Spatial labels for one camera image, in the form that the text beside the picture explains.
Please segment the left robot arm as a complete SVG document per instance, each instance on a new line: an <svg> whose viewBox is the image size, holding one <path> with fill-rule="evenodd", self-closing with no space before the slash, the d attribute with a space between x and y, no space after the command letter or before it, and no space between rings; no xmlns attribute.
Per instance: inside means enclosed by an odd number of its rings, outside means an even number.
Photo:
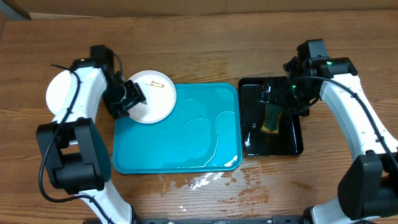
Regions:
<svg viewBox="0 0 398 224"><path fill-rule="evenodd" d="M50 85L54 91L46 99L54 118L36 130L42 155L38 186L52 203L84 201L101 223L140 223L111 181L109 153L95 125L101 101L114 119L146 103L139 84L115 70L119 60L107 46L94 45L88 58L61 67L58 76L68 81Z"/></svg>

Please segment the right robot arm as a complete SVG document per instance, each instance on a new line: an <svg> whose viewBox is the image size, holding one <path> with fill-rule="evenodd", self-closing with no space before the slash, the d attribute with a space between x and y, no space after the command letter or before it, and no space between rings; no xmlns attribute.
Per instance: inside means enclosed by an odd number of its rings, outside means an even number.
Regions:
<svg viewBox="0 0 398 224"><path fill-rule="evenodd" d="M327 104L348 143L352 163L337 196L307 208L302 223L372 223L397 214L397 139L364 94L357 69L346 57L331 58L322 39L307 40L283 66L287 76L264 82L259 101L261 130L276 133L283 113L308 115L318 100Z"/></svg>

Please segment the white plate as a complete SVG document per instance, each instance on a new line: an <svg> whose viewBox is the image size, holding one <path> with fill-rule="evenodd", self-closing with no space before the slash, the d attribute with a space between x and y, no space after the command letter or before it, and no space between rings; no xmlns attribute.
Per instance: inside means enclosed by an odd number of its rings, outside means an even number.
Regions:
<svg viewBox="0 0 398 224"><path fill-rule="evenodd" d="M47 107L54 115L62 109L73 80L73 75L68 70L64 70L57 74L48 85L45 99Z"/></svg>
<svg viewBox="0 0 398 224"><path fill-rule="evenodd" d="M154 70L144 70L134 74L129 80L139 85L146 98L146 103L138 103L128 110L131 119L152 124L165 119L172 112L177 92L167 75Z"/></svg>

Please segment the green yellow sponge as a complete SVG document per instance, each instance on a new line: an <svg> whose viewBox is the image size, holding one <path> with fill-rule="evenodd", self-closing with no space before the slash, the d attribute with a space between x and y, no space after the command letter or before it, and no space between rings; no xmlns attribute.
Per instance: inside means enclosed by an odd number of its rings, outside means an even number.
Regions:
<svg viewBox="0 0 398 224"><path fill-rule="evenodd" d="M269 134L278 134L280 117L283 111L282 106L267 104L261 131Z"/></svg>

